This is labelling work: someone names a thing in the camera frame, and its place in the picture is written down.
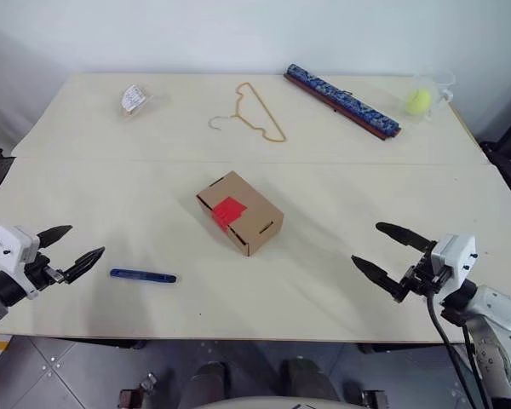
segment tennis ball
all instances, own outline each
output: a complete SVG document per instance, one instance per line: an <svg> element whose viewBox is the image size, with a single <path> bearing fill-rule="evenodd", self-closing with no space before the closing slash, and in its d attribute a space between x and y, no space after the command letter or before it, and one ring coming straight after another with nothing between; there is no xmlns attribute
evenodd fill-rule
<svg viewBox="0 0 511 409"><path fill-rule="evenodd" d="M405 103L405 110L410 115L425 113L432 105L432 95L427 89L413 91Z"/></svg>

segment gold hanger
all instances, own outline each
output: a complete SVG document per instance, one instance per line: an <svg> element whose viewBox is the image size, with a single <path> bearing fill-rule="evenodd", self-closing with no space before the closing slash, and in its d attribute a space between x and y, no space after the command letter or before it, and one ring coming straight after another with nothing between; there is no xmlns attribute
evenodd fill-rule
<svg viewBox="0 0 511 409"><path fill-rule="evenodd" d="M269 138L267 136L267 130L265 130L265 128L262 128L261 126L254 126L253 124L251 124L248 120L246 120L246 118L244 118L240 114L240 102L244 98L244 94L241 92L240 89L242 87L244 87L245 85L248 85L248 87L250 87L250 89L254 93L255 97L257 98L257 100L259 101L259 103L261 104L261 106L263 107L263 109L265 110L267 115L269 116L269 118L273 121L273 124L276 127L276 129L278 130L278 132L280 133L280 135L282 136L282 139L272 139L272 138ZM280 128L280 125L278 125L278 122L276 121L274 116L271 114L271 112L267 108L267 105L265 105L265 102L263 102L263 99L260 97L259 93L256 91L256 89L254 88L254 86L252 84L250 84L250 83L241 83L241 84L239 84L237 86L237 88L235 89L235 93L238 94L237 101L235 102L235 113L233 115L231 115L230 117L213 117L213 118L209 119L208 126L210 128L212 128L213 130L221 130L220 128L218 128L217 126L212 124L212 122L215 119L218 119L218 118L238 118L242 122L244 122L246 125L251 127L251 129L253 129L253 130L260 130L261 131L261 136L263 136L268 141L270 141L270 142L286 142L287 138L286 138L286 135L284 134L284 132L282 131L282 128Z"/></svg>

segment red label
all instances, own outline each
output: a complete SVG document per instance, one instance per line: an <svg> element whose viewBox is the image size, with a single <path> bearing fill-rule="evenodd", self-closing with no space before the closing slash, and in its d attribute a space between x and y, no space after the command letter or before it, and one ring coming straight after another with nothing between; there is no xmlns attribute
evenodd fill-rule
<svg viewBox="0 0 511 409"><path fill-rule="evenodd" d="M232 197L228 197L212 209L212 218L220 226L221 230L226 232L227 226L237 220L246 209L247 207L242 203L239 203Z"/></svg>

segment blue marker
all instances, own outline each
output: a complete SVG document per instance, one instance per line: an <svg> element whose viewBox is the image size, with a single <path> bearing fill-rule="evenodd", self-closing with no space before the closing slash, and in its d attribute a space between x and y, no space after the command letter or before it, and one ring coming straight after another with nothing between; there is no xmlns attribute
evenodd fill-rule
<svg viewBox="0 0 511 409"><path fill-rule="evenodd" d="M137 270L122 270L120 268L114 268L110 271L112 277L119 277L121 279L142 279L145 281L155 281L157 283L175 283L176 276L171 274L157 274L148 273L147 271Z"/></svg>

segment white table surface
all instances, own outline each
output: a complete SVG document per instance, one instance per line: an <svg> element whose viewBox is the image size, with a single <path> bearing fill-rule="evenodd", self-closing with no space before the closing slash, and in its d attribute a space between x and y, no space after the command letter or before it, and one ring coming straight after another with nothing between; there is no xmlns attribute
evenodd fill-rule
<svg viewBox="0 0 511 409"><path fill-rule="evenodd" d="M470 279L511 293L511 192L449 107L432 123L399 110L407 78L329 77L397 119L380 141L281 76L78 74L14 150L0 223L35 231L72 224L52 265L104 245L93 270L22 301L0 332L55 337L196 337L440 342L423 300L396 304L350 261L399 279L420 254L374 229L394 222L429 239L472 233ZM265 141L233 113L251 81L289 137ZM133 118L131 84L155 94ZM275 136L247 95L245 116ZM236 170L285 214L250 258L198 208L195 194ZM177 285L109 277L111 268L177 274ZM453 340L461 334L446 325Z"/></svg>
<svg viewBox="0 0 511 409"><path fill-rule="evenodd" d="M236 170L285 214L244 257L196 192ZM45 251L53 266L104 245L93 270L22 301L0 332L57 337L219 337L438 342L421 297L397 304L359 272L368 258L399 279L420 253L374 229L429 239L473 233L470 279L511 293L511 192L491 165L193 164L18 158L0 188L0 222L74 229ZM177 285L109 277L177 274ZM447 326L454 340L459 332Z"/></svg>

